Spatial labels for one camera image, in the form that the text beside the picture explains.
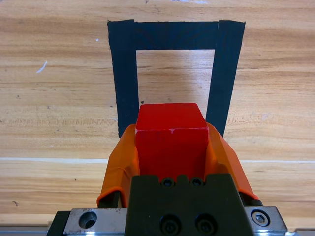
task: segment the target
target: wooden plank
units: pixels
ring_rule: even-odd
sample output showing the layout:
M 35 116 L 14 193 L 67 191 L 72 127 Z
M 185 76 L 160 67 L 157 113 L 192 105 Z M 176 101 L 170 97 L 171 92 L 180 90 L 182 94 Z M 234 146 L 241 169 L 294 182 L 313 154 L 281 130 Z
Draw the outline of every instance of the wooden plank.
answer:
M 265 204 L 290 228 L 314 226 L 312 0 L 0 0 L 0 224 L 95 206 L 118 141 L 106 22 L 123 19 L 246 21 L 225 138 Z M 212 60 L 138 52 L 140 101 L 192 101 L 205 114 Z
M 277 206 L 290 229 L 314 226 L 315 163 L 242 165 L 255 194 Z M 100 159 L 0 158 L 0 224 L 46 225 L 58 210 L 96 207 L 105 169 Z

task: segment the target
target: red cube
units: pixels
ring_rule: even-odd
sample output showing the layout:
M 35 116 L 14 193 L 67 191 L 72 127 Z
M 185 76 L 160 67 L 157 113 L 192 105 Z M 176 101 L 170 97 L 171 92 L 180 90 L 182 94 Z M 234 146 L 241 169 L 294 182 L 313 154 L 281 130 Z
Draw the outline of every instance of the red cube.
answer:
M 204 178 L 208 126 L 197 104 L 152 104 L 140 107 L 136 147 L 140 175 L 159 180 L 178 175 Z

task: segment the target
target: tape outline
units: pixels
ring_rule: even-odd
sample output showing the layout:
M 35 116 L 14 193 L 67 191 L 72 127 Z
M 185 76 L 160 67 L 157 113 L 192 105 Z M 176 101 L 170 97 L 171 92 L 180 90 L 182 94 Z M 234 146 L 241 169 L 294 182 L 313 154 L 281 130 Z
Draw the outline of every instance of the tape outline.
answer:
M 215 50 L 206 121 L 223 136 L 233 92 L 245 22 L 109 21 L 118 134 L 137 122 L 139 112 L 136 50 Z

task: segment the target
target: wood grain surface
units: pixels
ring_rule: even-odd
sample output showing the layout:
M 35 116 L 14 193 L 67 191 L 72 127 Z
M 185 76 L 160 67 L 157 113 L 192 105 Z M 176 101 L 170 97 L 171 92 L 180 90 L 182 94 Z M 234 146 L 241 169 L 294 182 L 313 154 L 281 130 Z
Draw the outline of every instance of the wood grain surface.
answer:
M 106 23 L 124 19 L 246 21 L 224 137 L 265 205 L 315 227 L 313 0 L 0 0 L 0 224 L 96 206 L 119 140 Z M 137 52 L 139 101 L 205 114 L 213 55 Z

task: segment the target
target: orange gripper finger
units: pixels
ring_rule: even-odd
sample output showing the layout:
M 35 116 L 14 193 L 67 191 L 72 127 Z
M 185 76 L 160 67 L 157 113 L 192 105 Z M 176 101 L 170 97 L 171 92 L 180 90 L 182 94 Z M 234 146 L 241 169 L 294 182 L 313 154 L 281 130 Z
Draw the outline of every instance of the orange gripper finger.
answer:
M 128 126 L 108 159 L 97 205 L 102 198 L 115 191 L 120 191 L 123 207 L 128 205 L 131 179 L 133 176 L 140 175 L 135 128 L 135 124 Z
M 253 199 L 258 199 L 246 178 L 241 163 L 230 145 L 220 133 L 207 123 L 209 127 L 209 142 L 206 151 L 205 176 L 207 174 L 230 173 L 239 192 Z

